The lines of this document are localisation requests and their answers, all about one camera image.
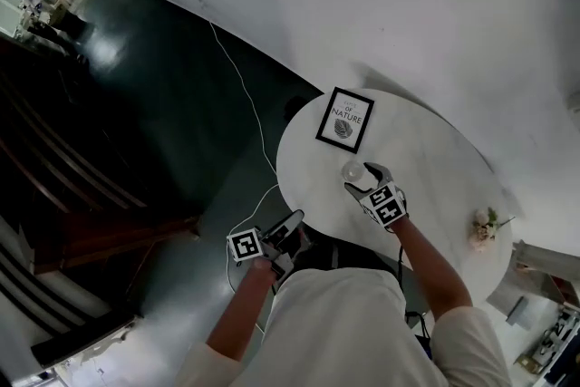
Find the floor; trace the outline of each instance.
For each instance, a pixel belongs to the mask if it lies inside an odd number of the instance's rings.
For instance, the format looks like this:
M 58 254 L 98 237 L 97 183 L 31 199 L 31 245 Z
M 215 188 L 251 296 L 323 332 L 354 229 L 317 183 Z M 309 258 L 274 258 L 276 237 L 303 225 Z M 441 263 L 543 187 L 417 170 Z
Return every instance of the floor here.
M 85 104 L 152 196 L 203 211 L 203 220 L 199 241 L 171 240 L 141 271 L 130 302 L 144 317 L 127 340 L 89 362 L 73 360 L 63 376 L 79 387 L 171 385 L 190 345 L 207 337 L 231 297 L 225 236 L 276 176 L 239 77 L 207 21 L 163 0 L 86 0 L 77 13 L 88 24 L 78 51 L 98 84 Z M 320 92 L 231 34 L 217 34 L 244 76 L 275 161 L 285 106 Z M 288 213 L 274 189 L 247 224 L 268 227 Z M 244 270 L 230 268 L 234 287 Z M 412 308 L 424 310 L 411 273 L 405 283 Z M 270 303 L 271 296 L 261 325 Z M 256 331 L 248 356 L 259 341 Z

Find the round white table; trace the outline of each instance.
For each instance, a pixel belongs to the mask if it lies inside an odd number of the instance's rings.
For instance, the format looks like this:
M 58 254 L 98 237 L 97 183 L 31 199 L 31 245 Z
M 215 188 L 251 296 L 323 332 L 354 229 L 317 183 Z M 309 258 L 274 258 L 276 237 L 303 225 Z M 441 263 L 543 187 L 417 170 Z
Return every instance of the round white table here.
M 317 231 L 397 260 L 397 237 L 364 214 L 344 189 L 341 172 L 349 160 L 386 166 L 407 196 L 413 223 L 459 272 L 474 303 L 482 302 L 498 286 L 511 256 L 509 224 L 484 252 L 468 242 L 478 208 L 493 207 L 500 221 L 508 219 L 496 176 L 476 149 L 431 111 L 387 92 L 352 92 L 374 101 L 357 154 L 315 138 L 330 93 L 309 102 L 290 121 L 276 158 L 285 202 L 303 210 L 304 222 Z M 365 171 L 359 186 L 372 183 Z M 406 257 L 404 264 L 410 267 Z

